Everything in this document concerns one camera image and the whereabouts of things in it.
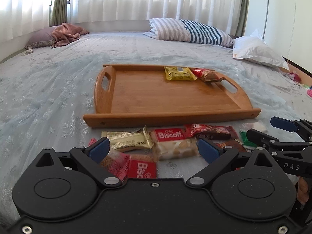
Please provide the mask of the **person's hand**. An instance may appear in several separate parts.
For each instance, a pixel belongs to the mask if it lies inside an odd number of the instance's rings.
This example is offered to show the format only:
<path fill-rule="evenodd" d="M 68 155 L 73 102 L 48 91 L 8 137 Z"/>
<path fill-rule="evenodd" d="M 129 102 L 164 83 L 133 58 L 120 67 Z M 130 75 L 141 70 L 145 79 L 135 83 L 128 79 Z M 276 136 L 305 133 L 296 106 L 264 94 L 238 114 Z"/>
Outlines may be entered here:
<path fill-rule="evenodd" d="M 298 180 L 297 200 L 304 206 L 309 200 L 309 186 L 303 177 Z"/>

